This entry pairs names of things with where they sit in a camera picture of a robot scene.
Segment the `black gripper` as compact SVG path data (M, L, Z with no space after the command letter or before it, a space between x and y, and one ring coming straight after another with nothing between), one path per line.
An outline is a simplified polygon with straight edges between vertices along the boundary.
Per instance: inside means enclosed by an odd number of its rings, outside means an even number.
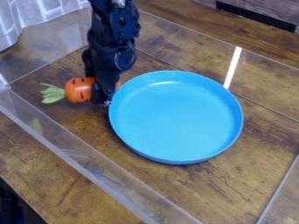
M136 37L114 40L110 31L88 30L88 49L81 54L86 77L96 77L90 85L90 102L105 104L117 91L120 74L136 62Z

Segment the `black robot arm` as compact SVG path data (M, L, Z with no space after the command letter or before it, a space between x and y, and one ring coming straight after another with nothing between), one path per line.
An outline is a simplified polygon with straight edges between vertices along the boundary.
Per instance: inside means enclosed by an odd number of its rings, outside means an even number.
M90 101L109 102L122 72L136 62L138 11L133 0L88 0L92 8L88 48L81 54L85 76L94 77Z

